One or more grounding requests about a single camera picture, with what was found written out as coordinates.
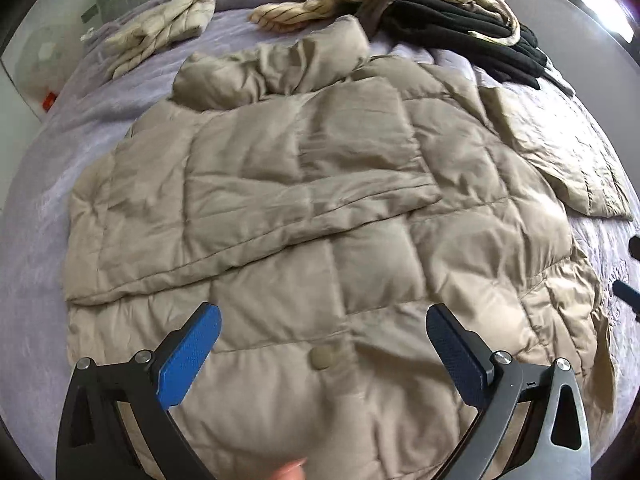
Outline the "left hand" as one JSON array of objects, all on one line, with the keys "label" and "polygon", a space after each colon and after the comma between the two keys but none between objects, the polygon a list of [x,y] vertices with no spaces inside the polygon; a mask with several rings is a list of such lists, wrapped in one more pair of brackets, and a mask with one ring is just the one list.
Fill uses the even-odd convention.
[{"label": "left hand", "polygon": [[286,463],[273,471],[268,477],[269,480],[305,480],[306,458],[299,458],[292,462]]}]

